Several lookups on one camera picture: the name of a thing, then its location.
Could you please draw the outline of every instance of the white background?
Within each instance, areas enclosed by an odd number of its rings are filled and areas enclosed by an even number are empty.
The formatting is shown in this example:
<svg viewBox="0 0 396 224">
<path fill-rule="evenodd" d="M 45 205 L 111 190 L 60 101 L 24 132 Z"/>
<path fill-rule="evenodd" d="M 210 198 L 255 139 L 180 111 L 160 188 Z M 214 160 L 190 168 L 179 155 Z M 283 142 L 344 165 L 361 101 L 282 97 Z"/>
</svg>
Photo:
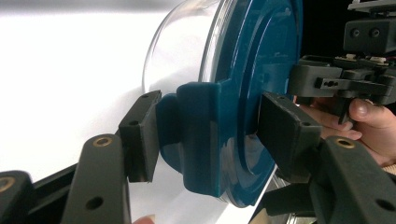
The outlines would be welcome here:
<svg viewBox="0 0 396 224">
<path fill-rule="evenodd" d="M 180 2 L 0 0 L 0 172 L 36 182 L 114 133 L 142 94 L 151 38 Z M 161 158 L 154 182 L 130 191 L 133 219 L 157 223 L 247 223 L 254 210 L 186 191 Z"/>
</svg>

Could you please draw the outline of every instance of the blue lid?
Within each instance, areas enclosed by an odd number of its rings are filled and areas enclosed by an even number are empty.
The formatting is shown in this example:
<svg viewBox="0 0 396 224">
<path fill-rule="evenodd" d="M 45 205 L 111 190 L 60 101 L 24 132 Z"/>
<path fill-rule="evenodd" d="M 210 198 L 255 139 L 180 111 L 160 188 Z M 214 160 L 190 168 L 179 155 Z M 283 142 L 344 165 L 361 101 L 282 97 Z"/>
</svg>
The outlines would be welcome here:
<svg viewBox="0 0 396 224">
<path fill-rule="evenodd" d="M 185 84 L 158 103 L 161 154 L 186 189 L 238 207 L 257 201 L 275 168 L 256 136 L 259 103 L 264 91 L 286 93 L 302 15 L 301 0 L 234 1 L 216 49 L 215 82 Z"/>
</svg>

